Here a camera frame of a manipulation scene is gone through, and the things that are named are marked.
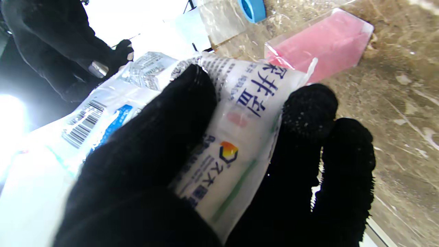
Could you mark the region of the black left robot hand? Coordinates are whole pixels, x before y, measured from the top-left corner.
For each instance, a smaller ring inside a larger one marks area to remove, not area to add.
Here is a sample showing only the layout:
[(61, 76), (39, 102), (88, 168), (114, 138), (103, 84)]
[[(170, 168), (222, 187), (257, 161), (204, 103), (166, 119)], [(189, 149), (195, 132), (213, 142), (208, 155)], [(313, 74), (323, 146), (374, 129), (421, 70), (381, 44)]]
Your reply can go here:
[(374, 200), (373, 137), (336, 119), (315, 83), (290, 94), (267, 176), (226, 243), (169, 184), (201, 143), (217, 105), (190, 65), (94, 150), (67, 199), (53, 247), (358, 247)]

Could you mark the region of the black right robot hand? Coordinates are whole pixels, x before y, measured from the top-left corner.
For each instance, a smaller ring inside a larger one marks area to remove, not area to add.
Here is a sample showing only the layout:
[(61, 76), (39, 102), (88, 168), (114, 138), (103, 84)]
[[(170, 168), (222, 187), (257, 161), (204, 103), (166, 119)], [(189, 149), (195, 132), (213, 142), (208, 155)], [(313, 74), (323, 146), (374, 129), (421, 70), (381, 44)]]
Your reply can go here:
[(2, 0), (1, 15), (24, 61), (67, 102), (133, 61), (131, 41), (112, 49), (98, 38), (80, 0)]

